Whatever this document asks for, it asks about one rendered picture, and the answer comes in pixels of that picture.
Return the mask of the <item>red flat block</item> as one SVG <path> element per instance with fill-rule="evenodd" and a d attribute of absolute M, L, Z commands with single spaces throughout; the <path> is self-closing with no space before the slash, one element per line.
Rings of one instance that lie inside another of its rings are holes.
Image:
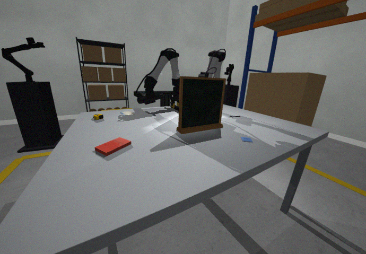
<path fill-rule="evenodd" d="M 105 156 L 108 156 L 116 151 L 121 150 L 122 148 L 124 148 L 130 144 L 131 144 L 131 141 L 118 137 L 109 142 L 96 146 L 95 151 L 97 151 Z"/>

